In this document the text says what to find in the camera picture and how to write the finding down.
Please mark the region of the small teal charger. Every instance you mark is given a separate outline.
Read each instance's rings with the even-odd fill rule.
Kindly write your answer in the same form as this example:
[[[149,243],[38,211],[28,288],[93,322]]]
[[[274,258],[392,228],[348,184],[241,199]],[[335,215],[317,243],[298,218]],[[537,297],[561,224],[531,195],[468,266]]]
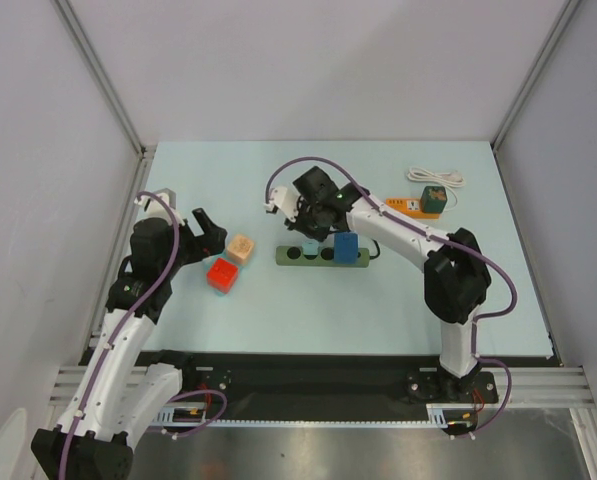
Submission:
[[[302,253],[306,257],[316,257],[319,254],[319,242],[316,240],[306,240],[302,244]]]

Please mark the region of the beige cube socket adapter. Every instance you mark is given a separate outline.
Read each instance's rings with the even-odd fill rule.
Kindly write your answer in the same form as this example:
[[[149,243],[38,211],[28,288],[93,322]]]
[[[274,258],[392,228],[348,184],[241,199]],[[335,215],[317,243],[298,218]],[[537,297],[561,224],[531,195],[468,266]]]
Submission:
[[[253,255],[255,242],[249,237],[236,234],[226,247],[227,257],[237,265],[246,265]]]

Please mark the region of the blue cube socket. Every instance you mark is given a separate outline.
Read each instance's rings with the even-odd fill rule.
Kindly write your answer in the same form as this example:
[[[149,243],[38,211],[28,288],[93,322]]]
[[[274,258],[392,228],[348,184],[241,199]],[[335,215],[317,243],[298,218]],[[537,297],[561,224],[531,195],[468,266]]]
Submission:
[[[334,234],[333,262],[340,265],[355,264],[358,259],[358,236],[354,232]]]

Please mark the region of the dark green cube socket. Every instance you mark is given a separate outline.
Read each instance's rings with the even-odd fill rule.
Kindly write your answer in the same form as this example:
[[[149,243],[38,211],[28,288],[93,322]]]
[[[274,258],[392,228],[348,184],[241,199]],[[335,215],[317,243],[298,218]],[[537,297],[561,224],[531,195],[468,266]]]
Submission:
[[[446,188],[442,185],[425,186],[420,198],[420,209],[426,214],[442,214],[447,204]]]

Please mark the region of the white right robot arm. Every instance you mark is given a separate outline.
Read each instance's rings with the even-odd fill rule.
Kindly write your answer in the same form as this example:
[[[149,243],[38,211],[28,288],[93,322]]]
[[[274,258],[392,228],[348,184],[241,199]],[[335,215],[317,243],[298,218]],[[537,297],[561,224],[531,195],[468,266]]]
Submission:
[[[338,187],[319,167],[309,169],[291,188],[270,187],[266,208],[282,212],[289,230],[310,239],[322,242],[333,232],[356,233],[418,268],[425,304],[441,324],[440,391],[451,401],[462,401],[474,391],[480,367],[472,352],[472,329],[491,276],[471,232],[447,234],[426,226],[353,180]]]

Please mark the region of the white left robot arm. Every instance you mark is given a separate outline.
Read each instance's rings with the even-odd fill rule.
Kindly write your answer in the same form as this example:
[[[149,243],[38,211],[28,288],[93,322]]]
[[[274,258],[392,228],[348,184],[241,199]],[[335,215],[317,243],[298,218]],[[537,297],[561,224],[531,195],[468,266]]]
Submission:
[[[199,374],[190,353],[154,354],[138,386],[127,383],[184,266],[218,255],[227,232],[206,212],[192,212],[195,235],[175,209],[151,204],[133,227],[130,253],[110,287],[102,331],[80,384],[51,429],[36,431],[31,450],[50,479],[125,479],[134,450],[172,399],[192,397]]]

